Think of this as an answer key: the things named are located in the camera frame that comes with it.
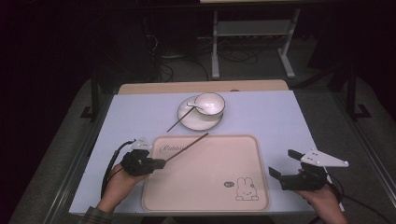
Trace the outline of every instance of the sleeve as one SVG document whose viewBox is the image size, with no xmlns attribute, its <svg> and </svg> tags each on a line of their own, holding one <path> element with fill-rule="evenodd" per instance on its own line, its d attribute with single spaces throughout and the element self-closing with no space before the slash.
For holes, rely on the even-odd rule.
<svg viewBox="0 0 396 224">
<path fill-rule="evenodd" d="M 90 207 L 78 224 L 110 224 L 113 214 L 103 212 L 97 208 Z"/>
</svg>

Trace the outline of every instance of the saucer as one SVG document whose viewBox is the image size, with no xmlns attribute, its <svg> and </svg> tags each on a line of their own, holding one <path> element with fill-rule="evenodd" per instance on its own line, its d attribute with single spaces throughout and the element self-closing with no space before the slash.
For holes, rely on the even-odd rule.
<svg viewBox="0 0 396 224">
<path fill-rule="evenodd" d="M 188 106 L 187 103 L 193 104 L 197 97 L 198 96 L 192 96 L 180 104 L 177 110 L 177 117 L 179 119 L 191 109 L 191 106 Z M 196 109 L 193 109 L 190 114 L 186 116 L 186 118 L 180 121 L 180 123 L 193 131 L 202 132 L 216 126 L 221 121 L 221 119 L 222 115 L 215 119 L 203 118 L 203 116 L 200 115 L 200 113 Z"/>
</svg>

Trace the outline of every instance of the human hand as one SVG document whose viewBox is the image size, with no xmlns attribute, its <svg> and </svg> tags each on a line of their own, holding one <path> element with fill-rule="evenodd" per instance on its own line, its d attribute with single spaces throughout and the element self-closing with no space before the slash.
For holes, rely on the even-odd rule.
<svg viewBox="0 0 396 224">
<path fill-rule="evenodd" d="M 312 205 L 317 212 L 318 216 L 327 224 L 342 224 L 347 223 L 343 212 L 339 206 L 339 202 L 332 192 L 332 188 L 324 185 L 322 189 L 307 191 L 295 190 L 297 194 L 301 195 L 304 199 Z"/>
<path fill-rule="evenodd" d="M 107 213 L 112 213 L 117 205 L 131 193 L 134 186 L 149 175 L 128 175 L 122 169 L 122 166 L 117 164 L 110 171 L 109 176 L 112 177 L 108 180 L 105 193 L 96 208 Z"/>
</svg>

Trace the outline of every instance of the pink tray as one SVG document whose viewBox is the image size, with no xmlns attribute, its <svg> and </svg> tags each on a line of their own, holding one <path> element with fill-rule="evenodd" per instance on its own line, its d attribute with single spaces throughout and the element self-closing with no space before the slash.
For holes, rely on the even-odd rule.
<svg viewBox="0 0 396 224">
<path fill-rule="evenodd" d="M 199 136 L 159 137 L 152 158 L 166 160 Z M 253 136 L 209 135 L 154 171 L 142 204 L 153 212 L 264 211 L 269 197 L 262 167 Z"/>
</svg>

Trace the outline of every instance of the white tabletop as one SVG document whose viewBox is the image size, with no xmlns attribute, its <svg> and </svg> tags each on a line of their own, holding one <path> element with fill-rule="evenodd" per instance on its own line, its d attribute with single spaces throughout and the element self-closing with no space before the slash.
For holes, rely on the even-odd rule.
<svg viewBox="0 0 396 224">
<path fill-rule="evenodd" d="M 108 163 L 122 143 L 141 137 L 153 143 L 157 137 L 164 135 L 201 134 L 182 124 L 178 124 L 169 133 L 166 132 L 177 121 L 180 103 L 197 94 L 200 92 L 116 95 L 69 212 L 84 214 L 89 206 L 97 205 Z M 268 174 L 268 166 L 271 166 L 282 175 L 296 175 L 301 165 L 288 156 L 288 149 L 304 153 L 308 149 L 316 148 L 293 92 L 233 91 L 219 94 L 226 101 L 224 115 L 221 122 L 208 132 L 251 134 L 257 139 L 270 197 L 270 206 L 264 213 L 313 211 L 300 196 L 282 190 L 279 182 Z M 130 149 L 125 147 L 120 152 L 116 164 L 128 150 Z M 144 182 L 139 183 L 115 212 L 138 216 L 186 215 L 144 210 L 141 203 L 143 187 Z"/>
</svg>

